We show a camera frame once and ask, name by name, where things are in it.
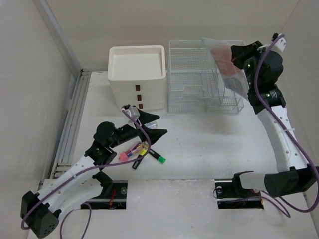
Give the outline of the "red booklet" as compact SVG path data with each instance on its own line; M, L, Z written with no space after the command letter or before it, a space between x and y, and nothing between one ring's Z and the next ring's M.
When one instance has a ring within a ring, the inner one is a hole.
M248 100L249 85L244 71L236 67L231 61L231 47L245 46L245 44L242 44L242 42L236 44L235 41L222 41L206 37L202 40L219 70L225 87Z

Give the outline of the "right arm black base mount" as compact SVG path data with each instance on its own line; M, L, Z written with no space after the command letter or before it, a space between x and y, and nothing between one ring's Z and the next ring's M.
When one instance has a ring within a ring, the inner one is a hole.
M252 189L244 189L240 175L248 171L235 173L232 179L215 179L213 196L217 199L218 209L263 209L261 194Z

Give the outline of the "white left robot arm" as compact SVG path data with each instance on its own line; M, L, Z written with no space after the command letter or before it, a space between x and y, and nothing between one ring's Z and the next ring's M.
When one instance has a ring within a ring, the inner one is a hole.
M147 127L147 124L159 120L159 115L131 105L122 106L121 111L127 118L127 124L117 128L109 121L100 123L91 147L77 163L49 186L36 193L28 191L24 194L20 211L23 230L32 230L37 238L43 239L61 224L61 217L76 207L96 196L109 196L113 180L103 169L130 163L113 163L117 155L113 149L136 137L151 147L168 132L166 129Z

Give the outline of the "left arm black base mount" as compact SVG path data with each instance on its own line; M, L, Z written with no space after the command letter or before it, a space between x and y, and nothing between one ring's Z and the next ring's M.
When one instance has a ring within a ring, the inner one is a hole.
M95 210L125 210L127 206L127 181L113 181L104 172L93 176L102 187L101 193L89 201Z

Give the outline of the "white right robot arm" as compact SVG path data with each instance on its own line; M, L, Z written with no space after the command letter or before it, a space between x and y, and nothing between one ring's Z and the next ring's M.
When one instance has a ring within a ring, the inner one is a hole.
M262 59L262 44L231 46L231 62L243 70L249 85L248 101L261 121L273 149L277 173L261 177L262 186L272 197L306 191L319 174L293 143L294 133L287 116L286 102L276 85L284 67L279 53L269 51Z

